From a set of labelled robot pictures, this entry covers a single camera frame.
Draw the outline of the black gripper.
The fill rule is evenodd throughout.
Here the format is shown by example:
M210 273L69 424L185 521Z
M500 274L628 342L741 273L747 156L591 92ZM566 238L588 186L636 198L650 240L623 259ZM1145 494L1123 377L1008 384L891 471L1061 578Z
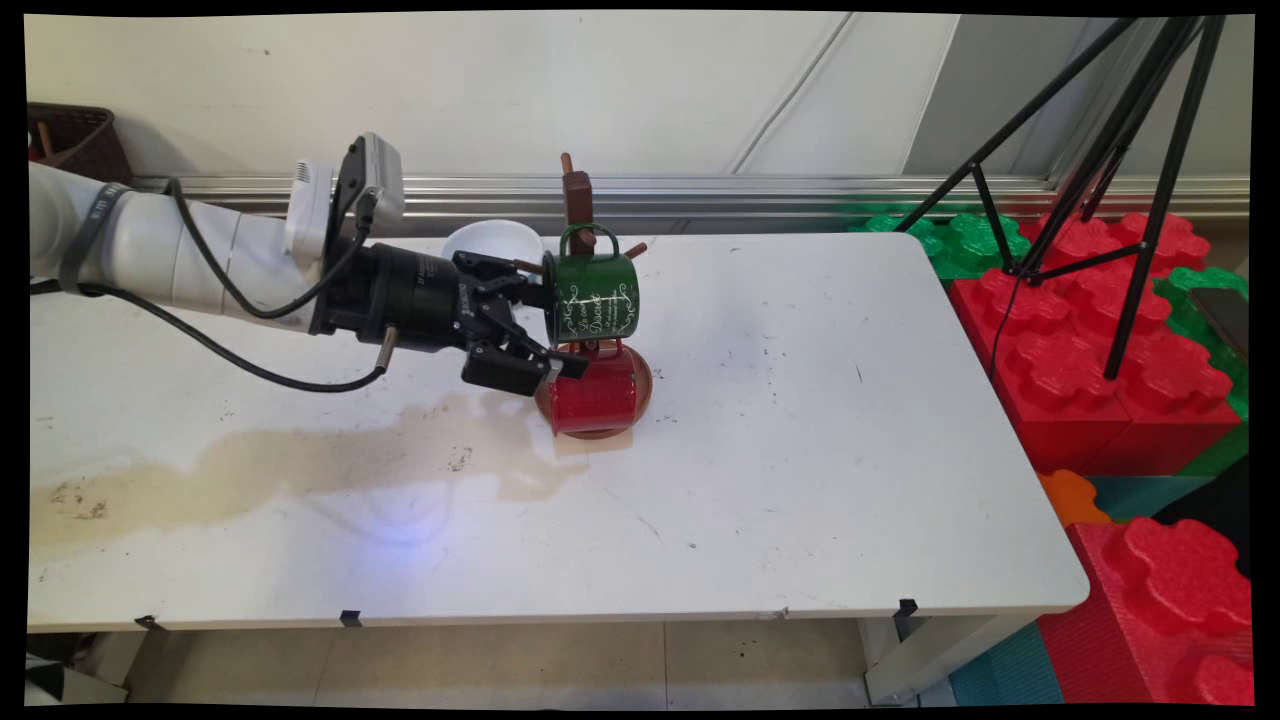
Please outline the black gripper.
M375 243L316 297L311 334L347 331L381 345L422 352L462 348L462 380L532 397L561 377L585 377L591 360L538 343L512 319L511 302L547 305L547 264L456 251L444 259Z

